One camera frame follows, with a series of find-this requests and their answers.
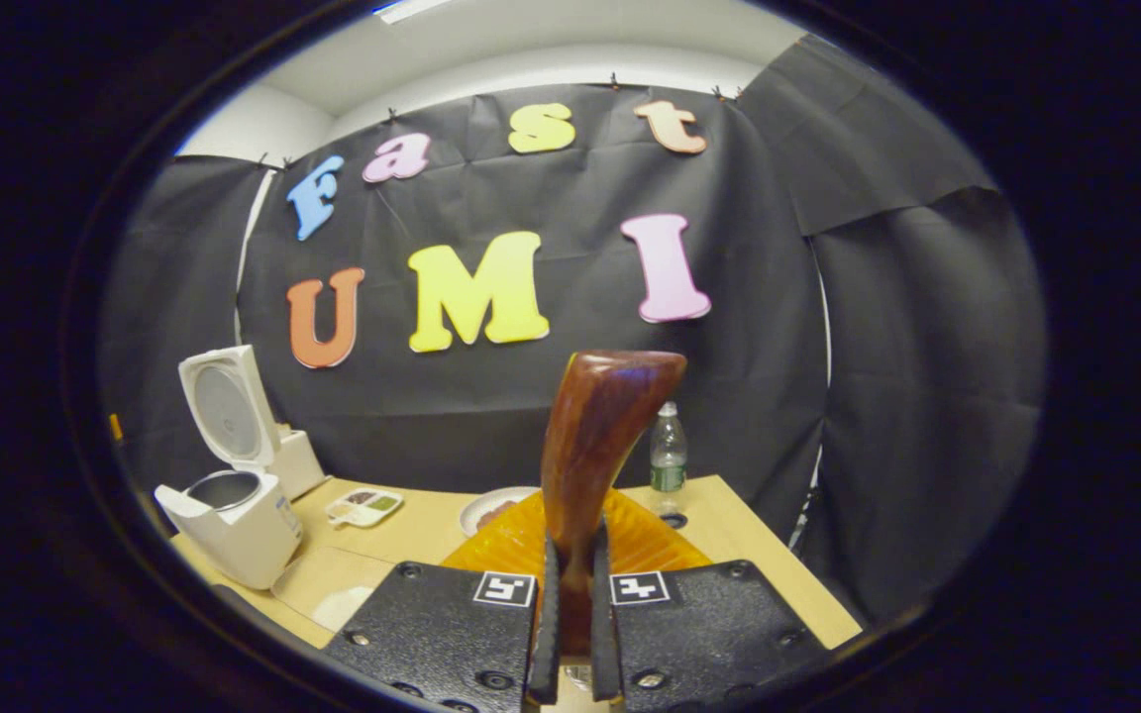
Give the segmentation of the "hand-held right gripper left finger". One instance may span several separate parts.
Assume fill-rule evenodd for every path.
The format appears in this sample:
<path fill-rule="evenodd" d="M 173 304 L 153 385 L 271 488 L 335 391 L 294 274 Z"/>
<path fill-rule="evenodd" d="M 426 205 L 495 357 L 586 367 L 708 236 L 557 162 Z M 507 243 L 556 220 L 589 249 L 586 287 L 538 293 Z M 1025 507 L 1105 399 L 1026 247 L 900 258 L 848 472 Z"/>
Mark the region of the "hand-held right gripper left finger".
<path fill-rule="evenodd" d="M 542 496 L 493 491 L 470 510 L 470 538 L 442 564 L 396 564 L 323 653 L 379 684 L 462 712 L 553 704 L 561 600 Z"/>

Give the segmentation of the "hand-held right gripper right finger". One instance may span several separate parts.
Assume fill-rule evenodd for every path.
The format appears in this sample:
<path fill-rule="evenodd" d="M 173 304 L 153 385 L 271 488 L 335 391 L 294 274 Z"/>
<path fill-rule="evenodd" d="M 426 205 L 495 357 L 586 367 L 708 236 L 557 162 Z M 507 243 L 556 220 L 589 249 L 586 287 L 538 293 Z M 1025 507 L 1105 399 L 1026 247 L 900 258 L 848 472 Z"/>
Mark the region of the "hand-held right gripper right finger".
<path fill-rule="evenodd" d="M 737 712 L 830 661 L 755 564 L 714 562 L 624 493 L 593 556 L 594 694 L 615 712 Z"/>

